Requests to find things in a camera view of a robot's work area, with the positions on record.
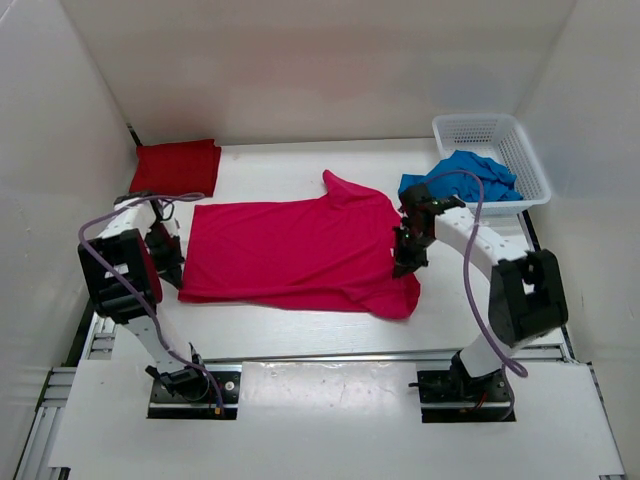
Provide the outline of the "pink t-shirt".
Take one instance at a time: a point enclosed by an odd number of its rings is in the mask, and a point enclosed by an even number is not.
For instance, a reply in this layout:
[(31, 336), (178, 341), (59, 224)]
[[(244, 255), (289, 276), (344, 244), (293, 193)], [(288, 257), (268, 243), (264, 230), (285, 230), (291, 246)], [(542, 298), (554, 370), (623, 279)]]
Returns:
[(392, 275), (392, 202), (330, 171), (322, 178), (315, 199), (196, 206), (179, 300), (408, 319), (421, 286)]

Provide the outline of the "red t-shirt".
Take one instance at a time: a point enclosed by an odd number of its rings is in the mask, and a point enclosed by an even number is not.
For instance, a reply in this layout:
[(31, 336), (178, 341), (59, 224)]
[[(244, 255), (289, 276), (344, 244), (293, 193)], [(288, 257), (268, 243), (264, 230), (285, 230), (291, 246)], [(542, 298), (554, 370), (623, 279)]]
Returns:
[(212, 197), (221, 154), (222, 148), (213, 139), (138, 146), (138, 163), (129, 192), (171, 196), (202, 193)]

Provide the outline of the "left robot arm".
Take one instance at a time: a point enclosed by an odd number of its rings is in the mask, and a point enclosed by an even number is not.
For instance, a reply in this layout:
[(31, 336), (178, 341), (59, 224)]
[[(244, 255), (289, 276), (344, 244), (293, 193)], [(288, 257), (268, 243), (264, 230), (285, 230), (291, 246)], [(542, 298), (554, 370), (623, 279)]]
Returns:
[(130, 193), (78, 231), (77, 252), (95, 312), (128, 330), (153, 360), (146, 372), (168, 394), (189, 403), (206, 398), (213, 381), (193, 344), (162, 311), (162, 284), (183, 287), (175, 206), (203, 197)]

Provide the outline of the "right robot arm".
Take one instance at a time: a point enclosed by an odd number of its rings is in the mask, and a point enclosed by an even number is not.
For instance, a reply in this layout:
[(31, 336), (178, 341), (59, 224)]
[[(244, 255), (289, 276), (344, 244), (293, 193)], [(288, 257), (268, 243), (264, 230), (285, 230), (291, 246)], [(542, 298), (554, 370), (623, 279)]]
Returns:
[(451, 360), (452, 393), (470, 400), (505, 368), (526, 376), (514, 354), (568, 321), (557, 257), (547, 249), (526, 251), (512, 245), (482, 225), (477, 210), (469, 210), (454, 196), (436, 198), (424, 184), (409, 187), (399, 199), (394, 277), (427, 266), (428, 248), (441, 242), (462, 255), (465, 269), (477, 268), (490, 284), (486, 315), (480, 313), (472, 289), (465, 289), (480, 334)]

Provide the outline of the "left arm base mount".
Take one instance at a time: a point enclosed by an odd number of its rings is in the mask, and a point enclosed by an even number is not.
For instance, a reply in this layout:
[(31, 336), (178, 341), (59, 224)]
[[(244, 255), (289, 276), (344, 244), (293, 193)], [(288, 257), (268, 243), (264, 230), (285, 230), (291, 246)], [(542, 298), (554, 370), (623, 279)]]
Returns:
[(235, 420), (239, 410), (242, 367), (240, 364), (207, 363), (206, 368), (220, 390), (209, 379), (190, 368), (175, 374), (159, 374), (148, 366), (153, 378), (148, 419)]

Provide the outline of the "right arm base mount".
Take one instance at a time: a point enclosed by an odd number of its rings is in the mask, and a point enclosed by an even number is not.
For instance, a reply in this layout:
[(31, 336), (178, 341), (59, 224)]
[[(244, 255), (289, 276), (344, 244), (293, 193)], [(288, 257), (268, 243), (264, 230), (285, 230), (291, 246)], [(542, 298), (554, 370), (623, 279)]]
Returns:
[(516, 421), (514, 394), (501, 370), (469, 382), (450, 370), (422, 370), (408, 387), (418, 392), (423, 424)]

